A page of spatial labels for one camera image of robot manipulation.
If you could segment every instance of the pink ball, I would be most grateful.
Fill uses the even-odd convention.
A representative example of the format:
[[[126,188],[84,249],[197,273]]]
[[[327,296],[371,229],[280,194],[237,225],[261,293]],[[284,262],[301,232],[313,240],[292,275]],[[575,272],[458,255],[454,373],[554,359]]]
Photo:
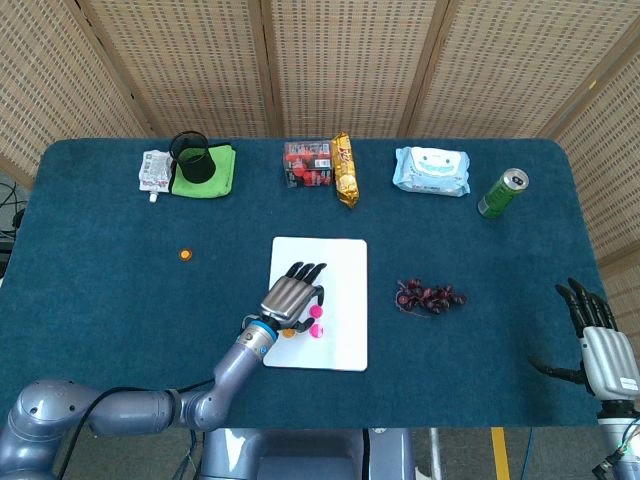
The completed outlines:
[[[320,305],[314,305],[309,309],[309,314],[316,320],[322,316],[322,307]]]
[[[311,333],[311,336],[313,338],[320,338],[322,335],[324,335],[324,328],[322,328],[322,325],[314,323],[311,326],[311,330],[309,330],[309,332]]]

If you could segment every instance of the table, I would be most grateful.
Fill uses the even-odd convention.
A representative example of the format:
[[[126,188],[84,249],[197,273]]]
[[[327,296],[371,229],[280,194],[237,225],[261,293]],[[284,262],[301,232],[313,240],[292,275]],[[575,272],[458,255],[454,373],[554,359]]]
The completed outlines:
[[[263,368],[234,402],[233,427],[584,425],[598,403],[527,363],[580,359],[554,284],[602,293],[571,171],[542,139],[353,140],[361,199],[287,189],[283,140],[233,140],[231,195],[193,200],[138,191],[142,152],[166,139],[81,139],[44,154],[0,288],[7,411],[42,377],[96,388],[168,388],[211,375],[269,276],[273,237],[368,243],[369,367],[363,373]],[[407,193],[391,183],[395,148],[464,150],[471,195]],[[508,167],[530,187],[503,218],[476,211]],[[190,248],[193,258],[178,253]],[[423,319],[394,306],[396,280],[468,294]]]

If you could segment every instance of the green can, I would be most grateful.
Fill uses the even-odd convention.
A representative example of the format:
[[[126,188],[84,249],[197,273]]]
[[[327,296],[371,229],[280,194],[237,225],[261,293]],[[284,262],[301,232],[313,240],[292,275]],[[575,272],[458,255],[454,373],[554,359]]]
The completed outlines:
[[[510,168],[478,202],[480,215],[497,218],[507,205],[529,186],[529,177],[519,168]]]

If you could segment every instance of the wet wipes package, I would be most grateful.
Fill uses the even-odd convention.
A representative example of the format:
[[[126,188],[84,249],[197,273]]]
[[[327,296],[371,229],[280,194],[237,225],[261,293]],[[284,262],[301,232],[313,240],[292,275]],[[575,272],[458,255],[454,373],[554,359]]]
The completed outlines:
[[[396,149],[393,184],[407,192],[461,197],[469,189],[469,156],[438,148]]]

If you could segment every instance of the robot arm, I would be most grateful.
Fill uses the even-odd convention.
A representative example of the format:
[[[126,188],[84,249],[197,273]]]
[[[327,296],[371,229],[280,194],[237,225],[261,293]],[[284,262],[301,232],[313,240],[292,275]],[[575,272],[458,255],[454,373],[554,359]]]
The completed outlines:
[[[613,452],[592,471],[599,480],[613,470],[618,480],[640,480],[640,412],[634,401],[640,396],[640,373],[627,336],[618,331],[609,305],[569,279],[573,291],[556,290],[569,307],[582,362],[579,370],[553,368],[530,357],[531,364],[550,377],[585,385],[602,402],[598,414],[607,447]]]
[[[85,415],[99,436],[154,434],[170,426],[200,431],[219,428],[233,397],[262,363],[277,332],[311,327],[313,320],[300,323],[297,319],[309,300],[322,294],[322,287],[312,283],[324,267],[298,263],[278,280],[261,304],[261,315],[253,317],[215,366],[209,390],[122,388],[100,393],[64,380],[28,385],[0,431],[0,479],[54,478],[51,471],[63,437]]]

